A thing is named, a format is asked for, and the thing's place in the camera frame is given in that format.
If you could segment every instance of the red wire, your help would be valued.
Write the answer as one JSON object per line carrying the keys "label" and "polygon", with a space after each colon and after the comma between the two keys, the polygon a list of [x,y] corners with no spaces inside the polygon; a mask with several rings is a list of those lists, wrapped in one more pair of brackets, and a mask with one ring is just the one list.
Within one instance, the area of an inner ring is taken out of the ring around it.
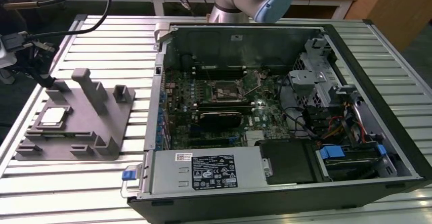
{"label": "red wire", "polygon": [[330,118],[330,120],[329,120],[329,131],[330,131],[330,129],[332,129],[332,122],[333,122],[333,120],[337,119],[337,118],[344,118],[344,117],[342,117],[342,116],[334,116],[334,117]]}
{"label": "red wire", "polygon": [[362,143],[365,143],[365,139],[364,139],[364,135],[365,135],[365,129],[364,129],[364,126],[362,126],[362,124],[358,122],[358,121],[354,121],[357,124],[358,124],[358,126],[360,126],[360,135],[361,135],[361,142]]}

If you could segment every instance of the blue release tab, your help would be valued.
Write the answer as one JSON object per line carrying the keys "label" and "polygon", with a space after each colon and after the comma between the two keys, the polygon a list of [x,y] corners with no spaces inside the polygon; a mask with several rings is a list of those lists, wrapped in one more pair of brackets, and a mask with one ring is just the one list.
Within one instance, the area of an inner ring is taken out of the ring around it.
{"label": "blue release tab", "polygon": [[382,145],[378,145],[378,146],[377,146],[377,150],[378,150],[381,156],[384,156],[384,155],[386,154],[386,150],[385,150],[385,148],[384,148]]}
{"label": "blue release tab", "polygon": [[322,159],[334,158],[334,157],[345,157],[345,153],[340,146],[328,146],[322,147],[318,151]]}
{"label": "blue release tab", "polygon": [[136,170],[122,171],[121,180],[122,181],[136,180]]}

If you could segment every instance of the power supply label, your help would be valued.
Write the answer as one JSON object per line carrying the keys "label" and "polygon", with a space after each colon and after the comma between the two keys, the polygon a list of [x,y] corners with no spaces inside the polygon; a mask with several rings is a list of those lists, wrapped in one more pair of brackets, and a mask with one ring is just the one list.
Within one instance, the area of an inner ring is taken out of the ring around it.
{"label": "power supply label", "polygon": [[192,157],[192,188],[212,190],[237,187],[234,155]]}

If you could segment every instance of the slotted aluminum table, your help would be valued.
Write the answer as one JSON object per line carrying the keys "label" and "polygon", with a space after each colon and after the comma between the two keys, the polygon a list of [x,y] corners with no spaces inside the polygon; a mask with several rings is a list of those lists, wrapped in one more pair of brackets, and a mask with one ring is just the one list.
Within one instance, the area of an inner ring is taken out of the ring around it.
{"label": "slotted aluminum table", "polygon": [[[76,20],[70,30],[89,28],[100,16]],[[146,223],[120,195],[121,171],[142,159],[146,110],[156,51],[157,22],[204,22],[190,17],[109,16],[97,31],[68,36],[52,74],[69,79],[77,67],[104,87],[136,89],[133,112],[116,161],[17,161],[16,146],[48,98],[37,86],[0,147],[0,223]],[[432,162],[432,92],[373,25],[362,21],[284,19],[281,23],[332,23],[401,124]],[[348,72],[341,72],[349,82]],[[77,85],[68,80],[68,85]],[[430,223],[432,189],[396,194],[349,210],[272,215],[210,223]]]}

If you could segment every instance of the metal case frame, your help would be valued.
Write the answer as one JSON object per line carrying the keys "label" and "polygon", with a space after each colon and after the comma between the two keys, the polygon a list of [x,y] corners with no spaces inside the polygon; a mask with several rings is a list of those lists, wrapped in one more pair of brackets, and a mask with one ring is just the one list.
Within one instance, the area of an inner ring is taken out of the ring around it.
{"label": "metal case frame", "polygon": [[[176,26],[230,26],[230,27],[308,27],[298,24],[202,24],[182,23],[164,25],[165,33],[157,34],[162,38]],[[370,79],[368,78],[357,60],[354,59],[334,28],[328,24],[313,24],[325,33],[337,56],[345,62],[357,89],[370,105],[372,113],[385,127],[388,137],[393,138],[417,176],[394,177],[376,181],[346,181],[325,184],[309,184],[289,187],[268,187],[265,191],[250,190],[241,192],[200,192],[193,195],[162,194],[152,195],[152,164],[154,163],[154,133],[156,120],[148,124],[145,132],[145,154],[141,164],[140,193],[128,198],[128,205],[145,217],[150,223],[178,223],[204,219],[233,218],[253,215],[282,214],[322,209],[354,208],[398,192],[409,192],[432,183],[432,167],[417,146],[400,124],[388,104],[384,101]],[[166,49],[158,44],[161,52]],[[153,78],[153,89],[160,88],[162,70],[162,54],[156,58],[158,77]],[[160,91],[152,90],[148,117],[156,119]]]}

